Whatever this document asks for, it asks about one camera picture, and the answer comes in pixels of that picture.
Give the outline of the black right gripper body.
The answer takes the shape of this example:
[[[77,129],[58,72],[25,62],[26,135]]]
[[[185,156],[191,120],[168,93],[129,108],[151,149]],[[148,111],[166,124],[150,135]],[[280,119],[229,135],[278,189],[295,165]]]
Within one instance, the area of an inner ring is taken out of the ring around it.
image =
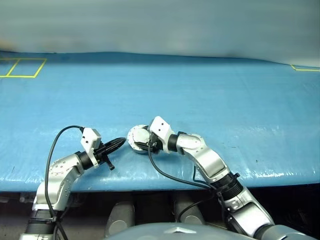
[[[148,147],[154,154],[158,154],[162,150],[162,141],[155,133],[151,133],[148,141]]]

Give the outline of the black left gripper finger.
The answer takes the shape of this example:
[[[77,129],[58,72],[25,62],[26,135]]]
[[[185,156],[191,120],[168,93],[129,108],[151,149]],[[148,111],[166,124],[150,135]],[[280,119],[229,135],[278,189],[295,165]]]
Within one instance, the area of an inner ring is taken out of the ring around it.
[[[118,137],[104,144],[107,149],[118,149],[125,143],[124,137]]]
[[[106,153],[113,153],[125,143],[124,140],[112,140],[104,144]]]

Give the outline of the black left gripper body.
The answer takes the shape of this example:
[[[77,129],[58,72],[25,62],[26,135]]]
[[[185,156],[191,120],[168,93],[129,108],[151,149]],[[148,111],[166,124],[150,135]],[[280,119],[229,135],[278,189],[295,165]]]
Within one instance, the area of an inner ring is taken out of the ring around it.
[[[94,150],[94,157],[98,162],[98,165],[106,163],[109,169],[112,171],[115,169],[115,166],[111,163],[108,154],[112,153],[112,145],[107,143],[101,143],[97,149]]]

